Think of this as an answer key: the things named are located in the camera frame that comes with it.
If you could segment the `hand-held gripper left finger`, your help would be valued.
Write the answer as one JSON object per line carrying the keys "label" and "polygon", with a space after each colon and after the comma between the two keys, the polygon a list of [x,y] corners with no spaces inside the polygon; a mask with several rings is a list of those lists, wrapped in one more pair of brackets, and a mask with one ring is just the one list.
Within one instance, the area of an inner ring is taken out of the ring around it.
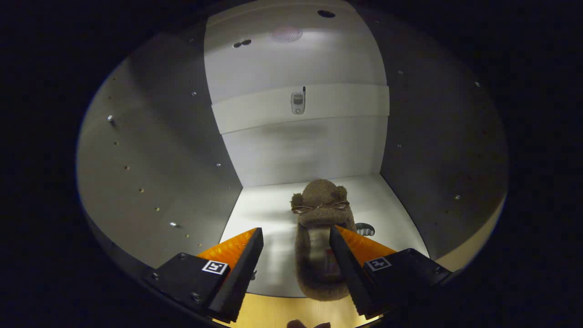
{"label": "hand-held gripper left finger", "polygon": [[145,272],[144,281],[189,312],[235,322],[263,247],[262,229],[256,227],[197,256],[178,253]]}

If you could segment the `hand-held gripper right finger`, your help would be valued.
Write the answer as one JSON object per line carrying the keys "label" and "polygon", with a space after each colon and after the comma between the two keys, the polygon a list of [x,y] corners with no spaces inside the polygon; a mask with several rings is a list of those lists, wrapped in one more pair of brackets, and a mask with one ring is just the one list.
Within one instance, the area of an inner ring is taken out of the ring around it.
{"label": "hand-held gripper right finger", "polygon": [[357,312],[367,319],[428,303],[452,276],[416,249],[394,251],[338,225],[329,244]]}

